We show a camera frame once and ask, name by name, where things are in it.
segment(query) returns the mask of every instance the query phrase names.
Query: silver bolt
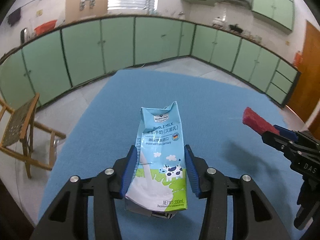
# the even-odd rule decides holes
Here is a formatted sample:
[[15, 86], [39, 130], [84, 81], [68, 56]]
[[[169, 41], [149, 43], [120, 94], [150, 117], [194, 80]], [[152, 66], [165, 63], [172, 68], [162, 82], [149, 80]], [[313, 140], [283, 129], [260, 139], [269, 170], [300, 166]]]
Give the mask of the silver bolt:
[[70, 178], [70, 181], [71, 182], [77, 182], [79, 180], [79, 177], [78, 176], [72, 176], [71, 178]]
[[251, 180], [251, 177], [250, 177], [249, 175], [243, 175], [243, 176], [242, 176], [242, 179], [243, 179], [244, 181], [250, 181], [250, 180]]
[[111, 175], [111, 174], [113, 174], [115, 171], [114, 171], [114, 169], [112, 169], [112, 168], [108, 168], [108, 169], [106, 169], [105, 171], [104, 171], [104, 173], [105, 174], [107, 174], [107, 175]]
[[215, 168], [208, 168], [207, 169], [207, 173], [209, 174], [215, 174], [217, 172], [217, 170]]

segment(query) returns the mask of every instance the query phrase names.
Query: brown cardboard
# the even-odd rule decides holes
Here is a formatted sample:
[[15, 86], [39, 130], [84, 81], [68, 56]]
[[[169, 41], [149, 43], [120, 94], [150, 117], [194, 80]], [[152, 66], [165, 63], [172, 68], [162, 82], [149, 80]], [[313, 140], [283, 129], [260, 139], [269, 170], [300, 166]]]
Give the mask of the brown cardboard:
[[108, 0], [95, 0], [92, 9], [89, 6], [90, 1], [85, 2], [85, 8], [80, 11], [80, 0], [66, 0], [66, 24], [90, 18], [103, 16], [108, 12]]

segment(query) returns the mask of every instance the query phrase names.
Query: tiled floor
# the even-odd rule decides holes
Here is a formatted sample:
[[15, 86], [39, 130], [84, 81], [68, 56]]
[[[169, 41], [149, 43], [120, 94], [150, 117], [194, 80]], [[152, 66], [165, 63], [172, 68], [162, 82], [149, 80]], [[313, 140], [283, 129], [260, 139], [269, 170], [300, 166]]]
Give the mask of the tiled floor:
[[[207, 78], [252, 89], [229, 74], [192, 58], [166, 61], [156, 65], [144, 66], [143, 68]], [[39, 111], [36, 114], [37, 121], [62, 131], [67, 135], [70, 134], [82, 113], [108, 80], [109, 77], [69, 93], [47, 108]], [[283, 115], [284, 121], [287, 123], [289, 129], [301, 130], [304, 128], [304, 123], [289, 108], [279, 109], [279, 112]], [[5, 116], [0, 122], [1, 137], [8, 118], [8, 116]], [[36, 129], [34, 138], [34, 158], [47, 162], [48, 155], [46, 153], [49, 149], [50, 135]], [[62, 146], [63, 141], [61, 141], [61, 144], [57, 147], [57, 154], [59, 154]], [[31, 166], [32, 179], [28, 179], [22, 162], [16, 161], [14, 158], [3, 153], [0, 153], [0, 160], [0, 178], [25, 215], [36, 224], [41, 198], [50, 172]]]

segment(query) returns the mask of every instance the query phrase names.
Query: white cloud illustration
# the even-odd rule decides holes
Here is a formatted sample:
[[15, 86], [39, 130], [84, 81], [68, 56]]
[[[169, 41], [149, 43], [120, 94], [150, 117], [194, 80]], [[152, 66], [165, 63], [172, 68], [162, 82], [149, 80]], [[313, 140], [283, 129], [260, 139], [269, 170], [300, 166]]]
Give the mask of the white cloud illustration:
[[161, 153], [156, 152], [156, 153], [153, 153], [153, 155], [154, 155], [154, 157], [156, 158], [156, 157], [160, 157], [160, 156], [161, 156]]
[[166, 157], [166, 159], [169, 160], [169, 161], [176, 161], [177, 160], [176, 156], [175, 155], [171, 155], [171, 154], [168, 157]]

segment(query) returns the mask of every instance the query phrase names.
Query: cartoon cow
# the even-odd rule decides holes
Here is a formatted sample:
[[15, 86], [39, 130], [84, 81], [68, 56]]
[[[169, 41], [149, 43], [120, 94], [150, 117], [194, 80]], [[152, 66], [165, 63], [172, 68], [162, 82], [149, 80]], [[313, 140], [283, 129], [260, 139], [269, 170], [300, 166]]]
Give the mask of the cartoon cow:
[[183, 172], [180, 165], [169, 167], [167, 165], [164, 165], [163, 168], [159, 169], [159, 173], [165, 174], [165, 178], [167, 182], [170, 180], [172, 181], [172, 178], [178, 179], [178, 177], [183, 178]]

